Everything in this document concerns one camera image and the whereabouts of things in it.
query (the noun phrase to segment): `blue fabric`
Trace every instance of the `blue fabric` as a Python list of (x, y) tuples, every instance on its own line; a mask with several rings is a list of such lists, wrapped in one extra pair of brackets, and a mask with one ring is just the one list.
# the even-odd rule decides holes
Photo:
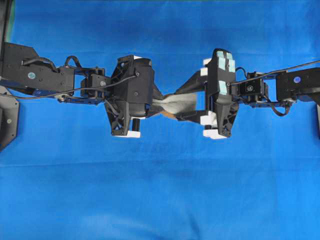
[[(151, 58), (167, 94), (214, 48), (250, 72), (318, 60), (319, 9), (306, 0), (17, 0), (12, 42), (109, 75), (119, 57)], [(312, 102), (282, 118), (242, 105), (229, 139), (163, 116), (142, 121), (142, 138), (120, 139), (103, 105), (22, 101), (18, 137), (0, 154), (0, 239), (319, 239), (317, 124)]]

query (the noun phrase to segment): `wire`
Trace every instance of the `wire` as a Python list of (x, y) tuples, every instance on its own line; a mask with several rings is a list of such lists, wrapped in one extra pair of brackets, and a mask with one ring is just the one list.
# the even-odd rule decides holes
[(44, 98), (48, 98), (48, 97), (54, 97), (57, 95), (65, 95), (68, 93), (72, 93), (75, 91), (81, 91), (81, 90), (98, 90), (98, 89), (104, 89), (104, 88), (109, 88), (109, 87), (113, 87), (116, 86), (118, 84), (121, 84), (129, 79), (133, 79), (136, 78), (135, 75), (133, 76), (128, 76), (120, 81), (117, 81), (115, 83), (109, 84), (109, 85), (105, 85), (105, 86), (97, 86), (97, 87), (79, 87), (79, 88), (75, 88), (72, 90), (68, 90), (68, 91), (60, 91), (60, 92), (56, 92), (56, 93), (52, 93), (52, 94), (48, 94), (48, 95), (44, 95), (44, 96), (29, 96), (29, 97), (24, 97), (24, 96), (14, 96), (14, 95), (7, 95), (7, 94), (2, 94), (0, 93), (0, 96), (4, 96), (4, 97), (8, 97), (8, 98), (13, 98), (13, 99), (20, 99), (20, 100), (33, 100), (33, 99), (44, 99)]
[(109, 106), (109, 108), (111, 109), (111, 111), (116, 117), (119, 116), (119, 113), (117, 112), (117, 110), (114, 108), (114, 106), (112, 106), (112, 104), (108, 100), (105, 99), (104, 103)]
[(30, 60), (25, 60), (22, 62), (22, 65), (25, 66), (25, 65), (29, 65), (29, 64), (32, 64), (34, 62), (43, 62), (43, 63), (49, 63), (52, 67), (52, 70), (54, 72), (58, 72), (58, 69), (56, 68), (56, 65), (51, 61), (49, 60), (48, 58), (45, 58), (45, 57), (35, 57), (35, 58), (32, 58)]
[(286, 106), (284, 106), (285, 111), (284, 111), (284, 113), (282, 113), (282, 112), (280, 112), (280, 111), (278, 111), (278, 110), (276, 109), (275, 104), (269, 99), (268, 96), (264, 95), (264, 98), (266, 99), (266, 101), (267, 101), (268, 103), (271, 104), (271, 109), (272, 109), (272, 111), (273, 111), (276, 115), (278, 115), (279, 117), (284, 117), (285, 115), (287, 115), (287, 114), (289, 113), (290, 108), (291, 108), (291, 105), (286, 105)]
[(320, 63), (320, 60), (311, 61), (311, 62), (308, 62), (308, 63), (296, 65), (296, 66), (291, 66), (291, 67), (284, 68), (284, 69), (281, 69), (281, 70), (270, 71), (270, 72), (265, 73), (265, 74), (260, 75), (260, 76), (256, 76), (256, 77), (249, 78), (249, 79), (242, 80), (242, 81), (233, 82), (233, 83), (231, 83), (230, 85), (242, 84), (242, 83), (245, 83), (245, 82), (248, 82), (248, 81), (251, 81), (251, 80), (260, 79), (260, 78), (269, 76), (269, 75), (271, 75), (271, 74), (277, 74), (277, 73), (281, 73), (281, 72), (284, 72), (284, 71), (288, 71), (288, 70), (292, 70), (292, 69), (298, 69), (298, 68), (302, 68), (302, 67), (305, 67), (305, 66), (309, 66), (309, 65), (313, 65), (313, 64), (318, 64), (318, 63)]
[(242, 66), (237, 67), (237, 68), (235, 69), (235, 71), (238, 71), (238, 70), (240, 70), (240, 69), (243, 71), (243, 74), (244, 74), (245, 78), (247, 79), (247, 78), (248, 78), (247, 72), (246, 72), (246, 70), (245, 70)]

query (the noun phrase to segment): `white foam pad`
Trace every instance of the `white foam pad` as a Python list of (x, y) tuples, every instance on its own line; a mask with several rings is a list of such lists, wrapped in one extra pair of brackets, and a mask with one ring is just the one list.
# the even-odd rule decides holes
[(218, 129), (205, 129), (203, 130), (203, 136), (211, 139), (225, 139), (226, 136), (222, 136), (218, 133)]
[(217, 127), (217, 115), (213, 111), (208, 111), (208, 115), (200, 116), (200, 124), (205, 125), (211, 125), (212, 127)]
[(203, 66), (207, 65), (211, 61), (211, 58), (203, 59)]
[(141, 132), (139, 131), (128, 131), (128, 134), (126, 136), (116, 136), (116, 137), (121, 137), (121, 138), (140, 138), (141, 137)]
[(200, 76), (208, 76), (208, 68), (207, 67), (202, 67), (200, 69)]

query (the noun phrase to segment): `black cable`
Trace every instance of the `black cable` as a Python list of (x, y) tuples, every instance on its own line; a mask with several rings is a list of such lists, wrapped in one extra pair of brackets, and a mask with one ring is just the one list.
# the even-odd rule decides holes
[(56, 65), (51, 61), (49, 60), (48, 58), (45, 58), (45, 57), (35, 57), (35, 58), (32, 58), (32, 59), (29, 59), (29, 60), (24, 60), (22, 62), (22, 65), (29, 65), (29, 64), (32, 64), (34, 62), (43, 62), (43, 63), (49, 63), (52, 67), (52, 70), (54, 72), (58, 72), (58, 69), (56, 68)]
[(304, 63), (304, 64), (301, 64), (301, 65), (291, 66), (291, 67), (284, 68), (284, 69), (281, 69), (281, 70), (270, 71), (270, 72), (265, 73), (265, 74), (260, 75), (260, 76), (256, 76), (256, 77), (249, 78), (249, 79), (242, 80), (242, 81), (233, 82), (233, 83), (231, 83), (231, 85), (242, 84), (242, 83), (245, 83), (245, 82), (248, 82), (248, 81), (251, 81), (251, 80), (260, 79), (260, 78), (269, 76), (271, 74), (277, 74), (277, 73), (281, 73), (281, 72), (284, 72), (284, 71), (288, 71), (288, 70), (292, 70), (292, 69), (298, 69), (298, 68), (302, 68), (302, 67), (305, 67), (305, 66), (308, 66), (308, 65), (318, 64), (318, 63), (320, 63), (320, 60), (311, 61), (311, 62)]
[(79, 62), (79, 59), (78, 59), (76, 56), (73, 56), (73, 55), (68, 56), (68, 57), (66, 58), (66, 60), (65, 60), (65, 62), (64, 62), (64, 66), (65, 66), (65, 67), (72, 67), (72, 66), (69, 65), (69, 61), (70, 61), (71, 59), (74, 61), (74, 63), (75, 63), (75, 65), (76, 65), (77, 68), (82, 69), (82, 66), (81, 66), (81, 64), (80, 64), (80, 62)]
[(13, 98), (13, 99), (21, 99), (21, 100), (33, 100), (33, 99), (44, 99), (44, 98), (48, 98), (48, 97), (54, 97), (57, 95), (64, 95), (64, 94), (69, 94), (75, 91), (81, 91), (81, 90), (98, 90), (98, 89), (104, 89), (104, 88), (109, 88), (109, 87), (113, 87), (116, 86), (118, 84), (121, 84), (129, 79), (133, 79), (136, 78), (135, 75), (133, 76), (128, 76), (120, 81), (117, 81), (115, 83), (109, 84), (109, 85), (105, 85), (105, 86), (96, 86), (96, 87), (79, 87), (79, 88), (75, 88), (72, 90), (68, 90), (68, 91), (60, 91), (60, 92), (56, 92), (56, 93), (52, 93), (52, 94), (48, 94), (48, 95), (44, 95), (44, 96), (29, 96), (29, 97), (24, 97), (24, 96), (14, 96), (14, 95), (7, 95), (7, 94), (2, 94), (0, 93), (0, 96), (4, 96), (4, 97), (8, 97), (8, 98)]
[(287, 114), (289, 113), (290, 108), (291, 108), (290, 105), (284, 106), (285, 111), (284, 111), (284, 113), (282, 113), (282, 112), (279, 112), (279, 111), (276, 109), (275, 104), (274, 104), (266, 95), (264, 96), (264, 98), (266, 99), (266, 101), (267, 101), (268, 103), (270, 103), (272, 111), (273, 111), (276, 115), (278, 115), (279, 117), (284, 117), (285, 115), (287, 115)]
[(240, 69), (243, 71), (243, 74), (244, 74), (245, 78), (247, 79), (248, 78), (247, 71), (242, 66), (237, 67), (235, 69), (235, 71), (238, 71)]

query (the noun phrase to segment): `round logo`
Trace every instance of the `round logo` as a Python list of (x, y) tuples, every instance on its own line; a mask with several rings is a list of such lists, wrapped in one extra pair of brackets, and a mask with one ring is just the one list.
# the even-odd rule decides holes
[(248, 92), (251, 92), (251, 91), (254, 90), (254, 87), (251, 86), (251, 85), (249, 85), (249, 86), (246, 87), (246, 90), (247, 90)]
[(28, 78), (35, 79), (36, 78), (36, 74), (34, 72), (29, 72), (28, 73)]

